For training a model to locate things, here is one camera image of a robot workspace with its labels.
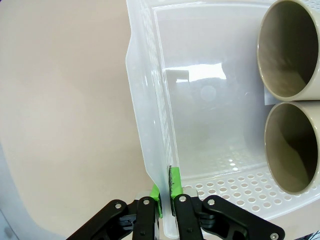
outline beige surface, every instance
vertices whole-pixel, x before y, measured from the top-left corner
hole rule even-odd
[[[108,201],[150,189],[125,68],[125,1],[3,0],[0,32],[1,143],[33,219],[68,236]],[[314,232],[319,204],[274,222],[288,240]]]

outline metal bolt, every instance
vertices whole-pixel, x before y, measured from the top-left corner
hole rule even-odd
[[[179,201],[180,202],[185,202],[186,200],[187,200],[187,198],[185,196],[179,197]]]
[[[279,235],[275,232],[270,235],[270,239],[272,240],[277,240],[278,238],[279,238]]]
[[[208,204],[209,204],[210,206],[215,205],[215,200],[210,199],[210,200],[208,201]]]

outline plastic storage container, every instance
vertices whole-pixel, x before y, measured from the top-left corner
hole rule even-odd
[[[268,0],[128,0],[126,66],[145,168],[158,185],[165,235],[177,238],[168,168],[201,199],[217,194],[272,219],[320,197],[288,195],[264,153],[277,102],[260,78],[256,46]],[[307,2],[318,8],[317,2]]]

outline ventilation hole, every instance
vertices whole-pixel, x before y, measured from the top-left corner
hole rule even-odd
[[[260,207],[258,205],[254,205],[251,209],[254,212],[258,212],[260,210]]]
[[[239,200],[236,202],[236,204],[238,204],[239,206],[243,206],[243,205],[245,205],[245,202],[242,200]]]
[[[229,195],[223,195],[222,198],[225,199],[225,200],[229,200],[230,196]]]
[[[277,198],[277,199],[274,200],[274,203],[275,203],[275,204],[281,204],[282,201],[281,201],[279,198]]]
[[[249,197],[248,198],[249,203],[254,203],[256,199],[254,197]]]
[[[266,195],[264,195],[264,194],[261,194],[261,195],[259,195],[259,198],[260,198],[260,199],[262,199],[262,200],[264,200],[264,199],[266,199],[266,198],[267,198],[267,196],[266,196]]]
[[[286,195],[286,196],[284,196],[284,199],[287,200],[287,201],[290,201],[291,200],[291,196]]]
[[[271,207],[271,203],[270,203],[270,202],[265,202],[265,203],[263,204],[263,206],[268,209],[268,208]]]
[[[241,193],[240,192],[235,192],[233,194],[233,196],[236,197],[236,198],[239,198],[239,197],[241,197]]]

